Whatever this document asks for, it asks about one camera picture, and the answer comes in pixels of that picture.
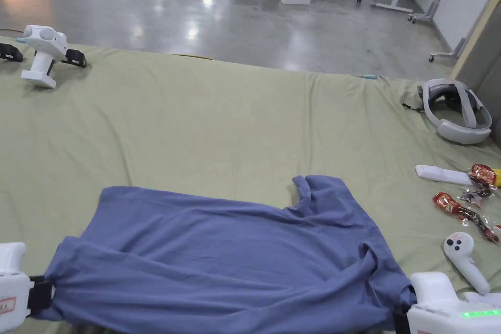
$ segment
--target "green led light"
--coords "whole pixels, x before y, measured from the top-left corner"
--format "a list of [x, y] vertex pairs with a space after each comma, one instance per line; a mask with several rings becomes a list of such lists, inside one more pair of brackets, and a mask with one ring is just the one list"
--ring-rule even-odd
[[482, 311], [482, 312], [465, 312], [462, 314], [463, 317], [480, 317], [480, 316], [497, 316], [500, 315], [501, 311]]

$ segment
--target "vr headset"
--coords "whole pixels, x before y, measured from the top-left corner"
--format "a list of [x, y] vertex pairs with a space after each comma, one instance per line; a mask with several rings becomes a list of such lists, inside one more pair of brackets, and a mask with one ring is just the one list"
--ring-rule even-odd
[[[424, 111], [444, 139], [459, 144], [478, 144], [489, 136], [493, 119], [475, 93], [462, 82], [434, 79], [425, 82], [423, 87], [418, 87], [418, 93], [423, 100], [423, 107], [402, 105], [412, 110]], [[432, 109], [442, 97], [448, 108], [462, 113], [464, 127], [449, 120], [438, 119], [434, 115]], [[481, 122], [477, 121], [477, 116], [482, 118]]]

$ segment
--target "snack packet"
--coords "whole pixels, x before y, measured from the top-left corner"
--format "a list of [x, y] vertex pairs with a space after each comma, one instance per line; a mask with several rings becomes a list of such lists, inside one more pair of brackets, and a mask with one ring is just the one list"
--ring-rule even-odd
[[489, 228], [488, 221], [485, 217], [481, 217], [478, 213], [470, 208], [461, 206], [459, 202], [455, 201], [447, 193], [438, 193], [433, 198], [433, 202], [447, 214], [454, 215], [461, 221], [468, 220], [469, 222], [473, 222], [480, 229], [485, 239], [495, 244], [499, 243], [499, 237], [494, 233], [492, 229]]

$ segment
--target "blue t-shirt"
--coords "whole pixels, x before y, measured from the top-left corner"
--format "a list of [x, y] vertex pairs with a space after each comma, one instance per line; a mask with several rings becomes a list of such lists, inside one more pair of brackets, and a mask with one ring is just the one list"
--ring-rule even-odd
[[133, 187], [103, 190], [46, 272], [37, 318], [131, 334], [327, 334], [392, 328], [410, 281], [346, 185], [293, 179], [280, 210]]

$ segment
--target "red label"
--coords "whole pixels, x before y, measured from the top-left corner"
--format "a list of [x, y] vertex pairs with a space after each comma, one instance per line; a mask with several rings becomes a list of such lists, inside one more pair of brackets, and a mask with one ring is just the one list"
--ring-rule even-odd
[[447, 214], [459, 215], [461, 204], [454, 201], [453, 198], [447, 193], [440, 192], [434, 198], [433, 202], [440, 206]]
[[470, 179], [475, 183], [485, 183], [488, 185], [496, 183], [496, 172], [484, 164], [474, 164], [469, 175]]
[[0, 314], [9, 313], [16, 309], [16, 298], [7, 297], [0, 300]]

